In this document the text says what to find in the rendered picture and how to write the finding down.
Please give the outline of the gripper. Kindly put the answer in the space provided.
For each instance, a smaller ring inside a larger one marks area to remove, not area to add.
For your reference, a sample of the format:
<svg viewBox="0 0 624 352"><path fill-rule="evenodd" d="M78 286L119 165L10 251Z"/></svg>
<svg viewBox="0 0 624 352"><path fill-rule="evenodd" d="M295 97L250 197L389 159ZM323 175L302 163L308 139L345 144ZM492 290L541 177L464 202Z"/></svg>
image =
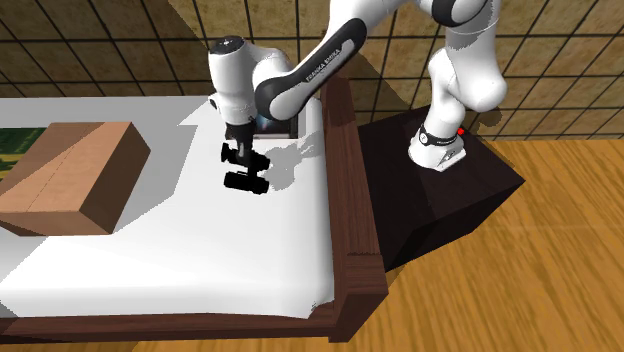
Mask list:
<svg viewBox="0 0 624 352"><path fill-rule="evenodd" d="M253 169L268 169L270 159L252 150L254 132L254 122L242 125L228 124L227 133L237 142L238 149L232 149L227 143L223 143L221 161L248 168L246 172L227 172L224 177L224 186L226 188L261 195L268 192L269 182L258 176L257 171Z"/></svg>

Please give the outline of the black tablet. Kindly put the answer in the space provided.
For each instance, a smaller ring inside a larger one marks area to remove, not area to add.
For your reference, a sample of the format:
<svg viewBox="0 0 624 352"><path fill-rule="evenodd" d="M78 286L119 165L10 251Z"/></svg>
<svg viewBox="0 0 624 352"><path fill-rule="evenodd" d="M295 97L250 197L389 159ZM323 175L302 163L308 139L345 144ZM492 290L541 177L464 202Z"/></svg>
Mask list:
<svg viewBox="0 0 624 352"><path fill-rule="evenodd" d="M255 139L298 139L298 119L272 120L258 114L255 117Z"/></svg>

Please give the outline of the brown cardboard box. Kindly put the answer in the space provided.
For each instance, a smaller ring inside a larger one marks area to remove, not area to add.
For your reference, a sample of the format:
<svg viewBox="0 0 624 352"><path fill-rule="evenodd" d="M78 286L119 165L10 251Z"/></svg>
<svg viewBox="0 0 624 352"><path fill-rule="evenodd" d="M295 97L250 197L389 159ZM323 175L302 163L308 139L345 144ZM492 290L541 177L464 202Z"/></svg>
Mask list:
<svg viewBox="0 0 624 352"><path fill-rule="evenodd" d="M20 236L111 234L149 154L130 122L52 123L0 181L0 227Z"/></svg>

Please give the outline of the dark robot stand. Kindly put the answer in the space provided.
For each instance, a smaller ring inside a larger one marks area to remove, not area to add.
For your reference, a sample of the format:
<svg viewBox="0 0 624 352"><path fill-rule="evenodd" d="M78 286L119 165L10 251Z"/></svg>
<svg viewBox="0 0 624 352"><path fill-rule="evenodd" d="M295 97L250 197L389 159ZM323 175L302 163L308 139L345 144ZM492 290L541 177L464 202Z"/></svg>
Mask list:
<svg viewBox="0 0 624 352"><path fill-rule="evenodd" d="M425 107L358 128L380 251L387 272L473 232L524 179L477 136L443 172L408 156Z"/></svg>

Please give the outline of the green patterned cloth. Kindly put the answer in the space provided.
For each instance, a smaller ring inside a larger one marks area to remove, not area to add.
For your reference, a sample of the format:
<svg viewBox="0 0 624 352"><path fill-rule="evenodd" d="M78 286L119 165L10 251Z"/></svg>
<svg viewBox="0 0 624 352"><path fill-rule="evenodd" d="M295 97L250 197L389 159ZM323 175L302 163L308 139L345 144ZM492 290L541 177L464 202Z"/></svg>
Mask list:
<svg viewBox="0 0 624 352"><path fill-rule="evenodd" d="M0 181L44 131L44 128L0 128Z"/></svg>

